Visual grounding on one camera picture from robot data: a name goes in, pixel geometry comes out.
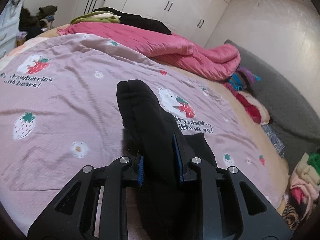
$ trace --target beige bedsheet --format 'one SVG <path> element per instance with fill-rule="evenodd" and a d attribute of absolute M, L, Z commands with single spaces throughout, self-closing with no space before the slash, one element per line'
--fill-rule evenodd
<path fill-rule="evenodd" d="M 69 24 L 60 26 L 59 28 L 64 29 L 68 27 Z M 59 36 L 57 34 L 57 29 L 49 30 L 45 33 L 42 33 L 38 37 L 47 37 L 47 38 L 53 38 Z M 189 77 L 195 78 L 200 80 L 202 83 L 207 83 L 207 85 L 214 91 L 218 92 L 223 98 L 229 101 L 230 106 L 233 108 L 233 110 L 236 113 L 236 116 L 238 117 L 239 122 L 241 125 L 248 131 L 248 133 L 251 135 L 252 139 L 254 140 L 255 144 L 257 145 L 258 149 L 262 152 L 265 160 L 266 160 L 266 166 L 268 167 L 269 174 L 271 176 L 271 183 L 274 186 L 275 190 L 281 194 L 285 192 L 285 189 L 288 184 L 289 180 L 289 169 L 288 164 L 286 160 L 281 159 L 274 149 L 272 143 L 270 142 L 268 136 L 264 133 L 261 126 L 253 122 L 250 118 L 250 116 L 246 113 L 244 107 L 241 105 L 241 103 L 231 94 L 231 92 L 226 89 L 223 85 L 217 82 L 212 82 L 209 80 L 206 80 L 204 78 L 201 78 L 195 74 L 192 74 L 190 72 L 187 72 L 185 70 L 170 66 L 166 63 L 159 62 L 163 65 L 167 65 L 171 68 L 174 68 L 176 71 L 183 73 Z"/>

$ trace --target metal screw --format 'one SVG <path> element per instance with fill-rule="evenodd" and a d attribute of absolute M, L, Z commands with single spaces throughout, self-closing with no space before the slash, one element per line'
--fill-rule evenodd
<path fill-rule="evenodd" d="M 239 172 L 239 169 L 237 167 L 235 167 L 235 166 L 232 166 L 232 167 L 229 168 L 229 171 L 231 173 L 233 173 L 233 174 L 236 174 L 236 173 Z"/>
<path fill-rule="evenodd" d="M 128 163 L 129 161 L 130 161 L 129 157 L 126 157 L 126 156 L 125 156 L 125 157 L 121 157 L 121 158 L 120 158 L 120 162 L 121 162 L 121 163 Z"/>
<path fill-rule="evenodd" d="M 92 171 L 92 167 L 91 167 L 91 166 L 85 166 L 85 167 L 83 167 L 82 171 L 83 171 L 84 173 L 89 173 L 89 172 Z"/>
<path fill-rule="evenodd" d="M 196 164 L 199 164 L 199 163 L 201 163 L 202 162 L 202 160 L 200 159 L 200 158 L 198 158 L 198 157 L 194 157 L 194 158 L 192 158 L 192 160 L 191 160 L 193 163 L 196 163 Z"/>

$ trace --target pink comforter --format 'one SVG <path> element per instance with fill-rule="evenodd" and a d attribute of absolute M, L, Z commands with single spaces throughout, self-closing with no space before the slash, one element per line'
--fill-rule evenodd
<path fill-rule="evenodd" d="M 147 57 L 154 57 L 212 81 L 229 78 L 240 63 L 239 51 L 230 44 L 204 49 L 176 34 L 166 35 L 123 24 L 82 22 L 58 33 L 87 33 L 111 38 Z"/>

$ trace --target black clothing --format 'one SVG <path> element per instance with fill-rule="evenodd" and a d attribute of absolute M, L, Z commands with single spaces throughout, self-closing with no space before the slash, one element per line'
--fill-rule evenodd
<path fill-rule="evenodd" d="M 144 30 L 171 35 L 171 31 L 162 22 L 157 20 L 143 18 L 140 15 L 123 13 L 109 7 L 103 7 L 94 10 L 94 12 L 97 11 L 109 11 L 114 13 L 115 15 L 121 16 L 119 20 L 120 23 L 124 25 L 129 25 Z"/>
<path fill-rule="evenodd" d="M 37 17 L 32 16 L 26 8 L 22 8 L 20 12 L 19 30 L 28 32 L 26 40 L 30 40 L 42 33 Z"/>
<path fill-rule="evenodd" d="M 144 155 L 145 177 L 156 214 L 153 221 L 158 219 L 161 222 L 164 235 L 170 232 L 174 239 L 189 239 L 198 221 L 198 190 L 178 188 L 172 135 L 176 133 L 181 143 L 193 148 L 196 156 L 216 167 L 214 155 L 203 133 L 184 136 L 173 115 L 164 111 L 156 95 L 140 80 L 119 82 L 117 102 L 124 127 Z M 141 205 L 140 214 L 149 214 L 149 218 L 142 218 L 142 221 L 150 225 L 152 208 L 146 211 L 146 206 Z M 150 232 L 149 226 L 145 226 L 145 229 L 152 239 L 157 239 L 157 233 Z"/>
<path fill-rule="evenodd" d="M 55 12 L 58 10 L 57 6 L 54 5 L 48 5 L 46 7 L 40 7 L 39 12 L 37 13 L 38 20 L 42 20 L 46 18 L 49 15 L 55 14 Z"/>

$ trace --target red cloth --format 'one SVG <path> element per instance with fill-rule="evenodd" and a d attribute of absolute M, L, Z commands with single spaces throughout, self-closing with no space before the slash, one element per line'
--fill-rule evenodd
<path fill-rule="evenodd" d="M 257 124 L 261 124 L 261 115 L 256 106 L 251 105 L 247 99 L 237 91 L 234 90 L 232 85 L 229 82 L 223 83 L 223 86 L 230 90 L 230 92 L 238 99 L 238 101 L 244 106 L 246 112 L 251 117 L 251 119 Z"/>
<path fill-rule="evenodd" d="M 169 63 L 212 81 L 229 78 L 240 63 L 240 53 L 231 44 L 204 49 L 182 36 L 101 22 L 81 22 L 58 30 L 60 35 L 95 34 L 129 47 L 147 57 Z"/>
<path fill-rule="evenodd" d="M 295 188 L 291 189 L 290 192 L 291 192 L 291 195 L 297 200 L 299 205 L 300 205 L 301 201 L 303 201 L 303 198 L 306 197 L 304 195 L 304 193 L 301 191 L 301 188 L 299 188 L 299 187 L 295 187 Z"/>

